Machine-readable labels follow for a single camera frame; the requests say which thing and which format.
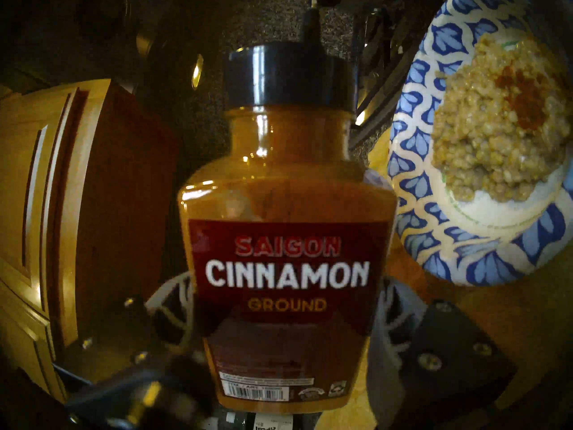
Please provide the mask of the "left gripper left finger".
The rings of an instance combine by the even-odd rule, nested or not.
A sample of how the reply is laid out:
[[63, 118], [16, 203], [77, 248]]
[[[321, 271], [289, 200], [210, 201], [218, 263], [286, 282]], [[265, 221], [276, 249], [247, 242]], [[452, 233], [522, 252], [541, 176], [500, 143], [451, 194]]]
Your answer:
[[120, 299], [79, 327], [79, 338], [56, 359], [65, 387], [83, 387], [162, 356], [179, 346], [187, 329], [190, 274], [182, 273], [144, 301]]

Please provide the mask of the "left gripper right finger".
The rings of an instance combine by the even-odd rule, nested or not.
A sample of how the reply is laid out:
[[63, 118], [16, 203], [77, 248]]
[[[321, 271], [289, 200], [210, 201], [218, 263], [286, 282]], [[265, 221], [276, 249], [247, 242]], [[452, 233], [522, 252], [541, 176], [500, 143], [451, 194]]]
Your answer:
[[366, 352], [373, 429], [485, 429], [514, 363], [454, 303], [382, 279]]

